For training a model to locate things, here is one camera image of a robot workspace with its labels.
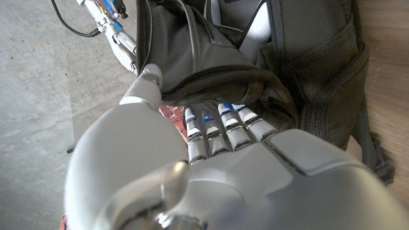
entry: robotic hand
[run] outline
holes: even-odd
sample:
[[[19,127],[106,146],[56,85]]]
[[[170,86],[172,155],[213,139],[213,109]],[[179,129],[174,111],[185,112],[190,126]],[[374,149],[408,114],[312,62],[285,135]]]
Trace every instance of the robotic hand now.
[[[77,1],[139,77],[77,143],[65,187],[73,230],[409,229],[368,168],[306,132],[277,133],[244,105],[186,109],[186,145],[158,113],[160,69],[137,73],[133,39],[96,1]]]

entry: bag pocket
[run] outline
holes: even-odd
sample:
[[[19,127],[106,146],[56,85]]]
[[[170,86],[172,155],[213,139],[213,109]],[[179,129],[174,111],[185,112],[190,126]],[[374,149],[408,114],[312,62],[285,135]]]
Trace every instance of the bag pocket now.
[[[361,43],[355,59],[306,103],[301,128],[346,148],[364,99],[368,55]]]

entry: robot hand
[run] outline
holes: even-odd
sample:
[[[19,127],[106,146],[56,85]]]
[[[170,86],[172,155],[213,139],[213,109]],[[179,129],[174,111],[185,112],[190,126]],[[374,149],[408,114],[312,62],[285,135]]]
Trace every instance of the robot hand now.
[[[263,141],[277,130],[245,105],[220,103],[217,111],[205,105],[185,110],[189,162],[237,151]]]

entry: gray plastic casing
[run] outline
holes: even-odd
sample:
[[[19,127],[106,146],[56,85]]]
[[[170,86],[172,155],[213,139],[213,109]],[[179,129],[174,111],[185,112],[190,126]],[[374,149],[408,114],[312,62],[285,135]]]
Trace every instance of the gray plastic casing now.
[[[288,130],[190,167],[170,215],[207,229],[409,229],[407,211],[363,164]]]
[[[111,109],[73,153],[68,223],[92,229],[121,188],[186,159],[180,134],[158,112],[138,103]],[[186,191],[167,214],[207,229],[409,229],[407,211],[367,167],[300,130],[191,165]]]

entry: wire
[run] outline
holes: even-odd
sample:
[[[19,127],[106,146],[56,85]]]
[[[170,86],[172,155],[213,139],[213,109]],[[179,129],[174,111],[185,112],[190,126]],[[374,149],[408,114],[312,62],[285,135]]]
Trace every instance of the wire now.
[[[102,8],[101,4],[99,2],[97,2],[96,0],[91,0],[91,2],[95,3],[97,7],[100,8],[101,12],[106,15],[107,12]]]
[[[56,5],[55,0],[51,0],[51,3],[52,3],[52,6],[54,7],[54,9],[55,9],[55,11],[56,11],[56,13],[57,13],[58,19],[59,19],[59,20],[61,21],[61,23],[62,23],[67,29],[69,29],[71,32],[75,33],[76,35],[83,36],[83,37],[86,37],[86,38],[91,38],[91,37],[94,37],[94,36],[99,35],[99,34],[101,33],[98,29],[94,29],[93,31],[91,31],[91,32],[88,33],[88,34],[86,34],[86,33],[81,33],[81,32],[78,32],[78,31],[74,30],[74,29],[73,29],[72,27],[70,27],[67,23],[65,23],[64,19],[61,17],[61,14],[59,13],[59,10],[58,10],[58,8],[57,8],[57,5]]]

